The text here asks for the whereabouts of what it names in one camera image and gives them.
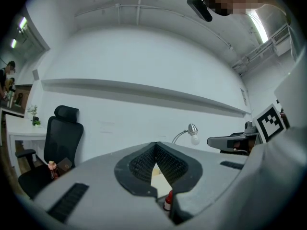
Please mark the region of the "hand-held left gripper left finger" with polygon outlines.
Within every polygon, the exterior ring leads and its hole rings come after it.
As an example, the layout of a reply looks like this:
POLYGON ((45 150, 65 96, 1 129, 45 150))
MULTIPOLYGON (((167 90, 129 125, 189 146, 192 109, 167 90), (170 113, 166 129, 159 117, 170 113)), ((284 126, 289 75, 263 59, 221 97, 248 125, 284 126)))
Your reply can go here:
POLYGON ((35 217, 48 230, 168 230, 174 223, 151 196, 134 196, 117 181, 115 166, 141 144, 89 159, 45 187, 34 199, 35 217), (65 223, 48 214, 75 183, 88 189, 65 223))

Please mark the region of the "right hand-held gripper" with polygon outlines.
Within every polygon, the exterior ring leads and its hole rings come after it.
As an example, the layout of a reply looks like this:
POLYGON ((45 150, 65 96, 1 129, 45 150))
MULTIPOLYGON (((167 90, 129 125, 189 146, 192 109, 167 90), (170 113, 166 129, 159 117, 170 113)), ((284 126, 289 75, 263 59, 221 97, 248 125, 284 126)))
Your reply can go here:
POLYGON ((207 145, 220 150, 221 153, 247 154, 248 149, 242 149, 247 137, 255 137, 255 145, 265 144, 285 130, 286 127, 280 113, 274 104, 270 104, 252 121, 245 123, 244 133, 233 133, 225 137, 211 137, 207 139, 207 145))

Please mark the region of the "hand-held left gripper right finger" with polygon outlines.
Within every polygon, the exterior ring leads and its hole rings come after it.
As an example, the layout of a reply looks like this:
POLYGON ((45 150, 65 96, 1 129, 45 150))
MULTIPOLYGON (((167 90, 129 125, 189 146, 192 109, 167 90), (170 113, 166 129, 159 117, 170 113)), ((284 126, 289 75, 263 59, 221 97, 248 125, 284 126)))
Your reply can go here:
POLYGON ((169 218, 179 225, 200 214, 230 186, 247 156, 201 151, 171 143, 155 147, 158 202, 171 192, 169 218))

